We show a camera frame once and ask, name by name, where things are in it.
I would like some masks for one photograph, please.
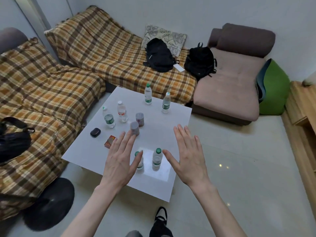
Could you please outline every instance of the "plaid blanket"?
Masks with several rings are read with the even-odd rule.
[[[62,154],[81,130],[86,110],[105,91],[89,71],[59,65],[33,38],[0,55],[0,119],[13,116],[30,127],[32,145],[0,165],[1,193],[37,197],[65,167]],[[8,126],[7,133],[21,131]],[[0,202],[0,220],[30,206]]]
[[[96,6],[75,15],[45,32],[58,57],[74,66],[92,71],[116,86],[144,93],[151,83],[153,96],[163,99],[166,92],[178,103],[193,98],[196,79],[187,71],[175,68],[159,73],[145,67],[142,39],[113,20]],[[188,50],[182,50],[178,60],[183,65]]]

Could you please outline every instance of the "white floor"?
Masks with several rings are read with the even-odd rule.
[[[249,237],[316,235],[315,220],[281,117],[263,116],[249,126],[239,127],[191,115],[189,127],[202,141],[211,181]],[[60,236],[101,179],[71,163],[62,177],[72,181],[76,191],[65,219],[45,232],[32,232],[19,219],[7,236]],[[175,237],[215,236],[194,195],[178,177],[169,203],[130,187],[122,189],[95,236],[124,237],[137,229],[146,237],[161,205],[167,208],[168,227]]]

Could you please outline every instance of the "black backpack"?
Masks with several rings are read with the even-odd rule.
[[[173,65],[179,63],[171,55],[167,44],[163,40],[154,38],[150,40],[146,47],[147,62],[143,62],[144,66],[151,67],[158,72],[167,72],[172,70]]]
[[[20,129],[22,132],[8,133],[7,123]],[[35,132],[34,128],[28,127],[26,123],[14,117],[6,117],[0,122],[0,163],[6,162],[21,155],[31,146],[30,133]]]
[[[201,78],[216,73],[217,60],[214,59],[212,51],[208,47],[203,47],[200,43],[197,47],[191,48],[186,56],[184,69],[190,72],[199,81]]]

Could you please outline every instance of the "shoe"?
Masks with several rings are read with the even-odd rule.
[[[163,221],[164,223],[165,223],[165,225],[167,226],[167,218],[168,218],[168,216],[167,216],[167,211],[166,211],[166,208],[165,207],[159,207],[159,209],[158,209],[158,211],[157,211],[157,214],[156,214],[156,217],[155,217],[155,221],[156,220],[161,220],[161,221]]]

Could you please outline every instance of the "white table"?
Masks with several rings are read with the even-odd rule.
[[[121,100],[126,105],[128,121],[121,123],[117,114],[117,102]],[[131,163],[136,151],[144,151],[144,168],[136,171],[128,186],[143,191],[149,195],[169,202],[175,171],[165,158],[162,159],[159,169],[152,167],[152,155],[156,148],[167,149],[179,160],[179,150],[173,127],[177,124],[185,126],[189,123],[191,108],[178,103],[171,103],[168,114],[163,114],[162,100],[153,97],[152,104],[145,104],[144,94],[117,87],[104,103],[113,114],[116,126],[109,129],[102,116],[102,109],[94,115],[73,144],[63,155],[63,159],[103,175],[104,165],[109,149],[104,143],[113,135],[119,137],[122,131],[128,131],[130,123],[135,121],[138,112],[144,113],[145,125],[140,127],[140,135],[136,138]],[[99,128],[98,137],[90,136],[90,131]]]

